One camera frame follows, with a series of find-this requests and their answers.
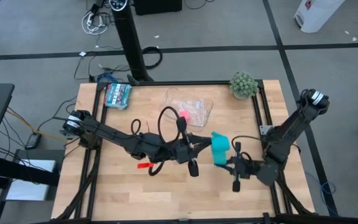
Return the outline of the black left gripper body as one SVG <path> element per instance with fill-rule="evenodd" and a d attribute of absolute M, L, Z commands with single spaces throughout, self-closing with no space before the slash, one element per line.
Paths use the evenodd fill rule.
<path fill-rule="evenodd" d="M 187 133 L 187 123 L 184 117 L 179 117 L 176 124 L 181 139 L 173 141 L 170 146 L 172 157 L 179 164 L 187 162 L 190 175 L 197 177 L 199 176 L 199 168 L 195 159 L 201 152 L 201 144 L 204 142 L 204 137 Z"/>

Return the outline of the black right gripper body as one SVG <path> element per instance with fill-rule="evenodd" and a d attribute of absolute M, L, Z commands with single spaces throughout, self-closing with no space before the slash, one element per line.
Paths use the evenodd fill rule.
<path fill-rule="evenodd" d="M 239 192 L 241 190 L 240 179 L 250 179 L 250 176 L 255 174 L 255 163 L 252 160 L 250 154 L 241 151 L 240 142 L 235 142 L 234 150 L 234 181 L 232 183 L 232 191 Z"/>

